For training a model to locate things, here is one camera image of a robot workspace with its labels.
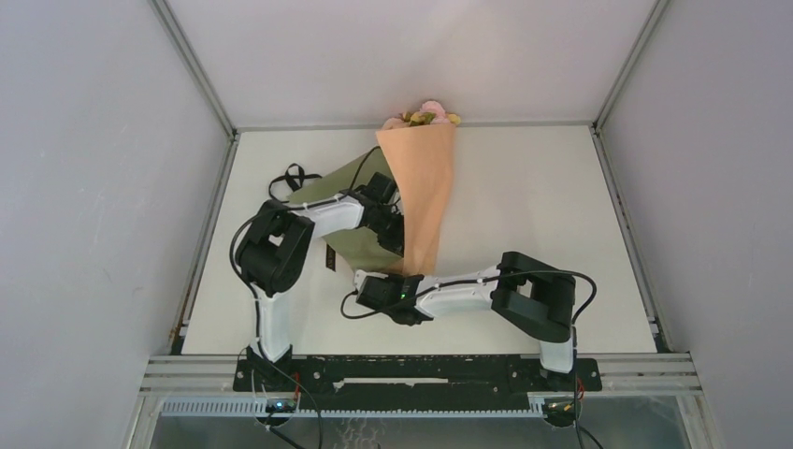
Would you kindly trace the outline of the two-sided peach green wrapping paper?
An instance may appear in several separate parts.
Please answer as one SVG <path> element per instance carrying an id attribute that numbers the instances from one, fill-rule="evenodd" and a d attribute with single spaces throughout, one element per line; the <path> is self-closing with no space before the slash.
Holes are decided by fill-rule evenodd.
<path id="1" fill-rule="evenodd" d="M 435 271 L 440 228 L 454 183 L 455 131 L 454 124 L 439 123 L 376 132 L 381 148 L 367 160 L 357 184 L 366 183 L 376 171 L 396 182 L 405 216 L 405 248 L 401 257 L 390 253 L 367 229 L 342 230 L 324 237 L 351 269 L 408 275 Z"/>

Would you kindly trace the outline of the black ribbon with gold text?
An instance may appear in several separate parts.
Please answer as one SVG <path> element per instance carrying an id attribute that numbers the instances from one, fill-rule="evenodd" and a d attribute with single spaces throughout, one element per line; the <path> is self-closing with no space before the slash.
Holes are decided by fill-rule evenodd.
<path id="1" fill-rule="evenodd" d="M 277 200 L 281 203 L 286 203 L 285 199 L 279 199 L 273 193 L 273 187 L 279 182 L 285 182 L 292 192 L 296 192 L 304 187 L 307 181 L 320 180 L 323 176 L 317 173 L 307 173 L 303 166 L 292 163 L 286 168 L 284 173 L 274 178 L 267 187 L 267 192 L 272 200 Z M 325 267 L 331 271 L 337 271 L 337 253 L 329 245 L 325 245 Z"/>

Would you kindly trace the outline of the yellow fake flower stem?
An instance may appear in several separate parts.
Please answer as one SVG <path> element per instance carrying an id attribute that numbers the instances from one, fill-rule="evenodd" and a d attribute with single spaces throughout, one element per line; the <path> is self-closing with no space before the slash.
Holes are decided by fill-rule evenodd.
<path id="1" fill-rule="evenodd" d="M 407 127 L 447 123 L 458 126 L 462 122 L 461 118 L 457 114 L 448 113 L 438 115 L 431 111 L 415 111 L 413 113 L 404 113 L 401 114 L 398 119 L 402 121 Z"/>

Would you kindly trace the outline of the pink fake flower stem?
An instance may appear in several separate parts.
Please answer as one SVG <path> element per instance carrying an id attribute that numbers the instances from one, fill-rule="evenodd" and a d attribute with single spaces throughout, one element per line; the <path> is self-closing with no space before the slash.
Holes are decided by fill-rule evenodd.
<path id="1" fill-rule="evenodd" d="M 431 112 L 435 112 L 438 115 L 452 113 L 452 112 L 448 112 L 445 109 L 445 107 L 440 102 L 435 101 L 435 100 L 427 100 L 427 101 L 425 101 L 420 106 L 420 108 L 418 108 L 416 111 L 431 111 Z M 404 113 L 413 113 L 413 112 L 415 112 L 415 111 L 403 112 L 402 114 L 404 114 Z M 398 119 L 398 117 L 400 115 L 387 119 L 384 122 L 384 124 L 382 125 L 381 130 L 393 130 L 393 129 L 407 128 L 407 126 L 402 121 L 400 121 Z"/>

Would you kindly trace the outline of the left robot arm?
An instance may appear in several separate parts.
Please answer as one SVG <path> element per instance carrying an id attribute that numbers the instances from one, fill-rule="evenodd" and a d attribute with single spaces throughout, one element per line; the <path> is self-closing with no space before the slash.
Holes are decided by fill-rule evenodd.
<path id="1" fill-rule="evenodd" d="M 254 305 L 250 348 L 262 357 L 256 378 L 271 390 L 291 381 L 293 367 L 283 358 L 292 349 L 288 291 L 299 280 L 314 239 L 357 228 L 373 231 L 381 248 L 401 256 L 404 218 L 392 204 L 397 184 L 380 172 L 365 185 L 329 198 L 290 206 L 266 201 L 232 238 L 232 269 L 249 288 Z"/>

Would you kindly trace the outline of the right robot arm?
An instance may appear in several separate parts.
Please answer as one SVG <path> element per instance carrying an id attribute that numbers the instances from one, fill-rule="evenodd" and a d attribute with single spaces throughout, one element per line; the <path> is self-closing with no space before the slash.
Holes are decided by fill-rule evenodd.
<path id="1" fill-rule="evenodd" d="M 377 314 L 403 326 L 463 312 L 491 311 L 540 343 L 541 379 L 566 388 L 578 374 L 575 325 L 594 301 L 598 286 L 588 275 L 554 268 L 519 252 L 498 264 L 449 277 L 357 270 L 355 303 L 369 309 L 350 320 Z"/>

